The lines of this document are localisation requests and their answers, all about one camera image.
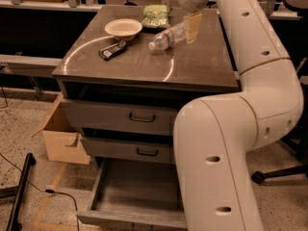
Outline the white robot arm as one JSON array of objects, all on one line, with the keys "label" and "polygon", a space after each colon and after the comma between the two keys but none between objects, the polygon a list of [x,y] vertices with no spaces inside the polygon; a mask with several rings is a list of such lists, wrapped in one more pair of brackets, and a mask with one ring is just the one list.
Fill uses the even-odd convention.
[{"label": "white robot arm", "polygon": [[[195,13],[209,0],[178,0]],[[188,231],[263,231],[246,154],[297,124],[303,93],[257,0],[216,0],[240,75],[239,92],[197,98],[178,113],[174,156]]]}]

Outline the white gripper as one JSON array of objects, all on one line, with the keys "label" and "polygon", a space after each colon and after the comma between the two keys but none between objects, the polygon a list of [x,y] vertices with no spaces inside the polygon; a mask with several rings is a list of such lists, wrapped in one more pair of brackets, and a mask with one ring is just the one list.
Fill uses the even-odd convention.
[{"label": "white gripper", "polygon": [[202,20],[202,10],[209,0],[178,0],[180,7],[189,12],[183,17],[185,35],[187,43],[193,43],[198,34],[199,26]]}]

